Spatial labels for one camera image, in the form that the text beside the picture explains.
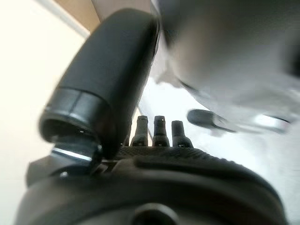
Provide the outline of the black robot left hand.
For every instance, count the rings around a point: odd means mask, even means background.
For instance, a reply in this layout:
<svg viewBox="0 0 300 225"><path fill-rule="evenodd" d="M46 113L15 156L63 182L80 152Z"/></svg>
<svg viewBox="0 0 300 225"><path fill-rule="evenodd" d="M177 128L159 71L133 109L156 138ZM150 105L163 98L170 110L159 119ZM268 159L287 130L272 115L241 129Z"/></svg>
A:
<svg viewBox="0 0 300 225"><path fill-rule="evenodd" d="M49 155L29 164L17 225L286 225L274 188L195 149L181 121L132 115L156 52L154 16L123 9L90 35L40 116Z"/></svg>

